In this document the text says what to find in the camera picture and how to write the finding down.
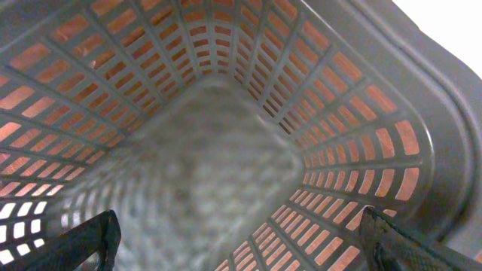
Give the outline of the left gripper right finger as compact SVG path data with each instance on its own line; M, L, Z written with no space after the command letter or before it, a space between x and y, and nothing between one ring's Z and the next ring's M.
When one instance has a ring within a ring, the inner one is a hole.
M358 226L361 250L370 270L480 270L481 263L448 247L431 243L383 212L367 207Z

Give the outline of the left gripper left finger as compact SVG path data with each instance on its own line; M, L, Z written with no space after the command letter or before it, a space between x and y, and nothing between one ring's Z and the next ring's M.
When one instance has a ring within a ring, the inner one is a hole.
M98 270L112 271L121 240L121 229L113 210L104 211L57 236L3 270L74 270L91 255L99 255Z

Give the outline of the grey plastic mesh basket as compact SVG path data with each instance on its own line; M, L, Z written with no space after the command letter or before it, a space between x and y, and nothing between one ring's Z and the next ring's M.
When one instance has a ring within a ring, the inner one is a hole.
M367 270L372 207L481 263L481 79L392 1L3 1L1 268Z

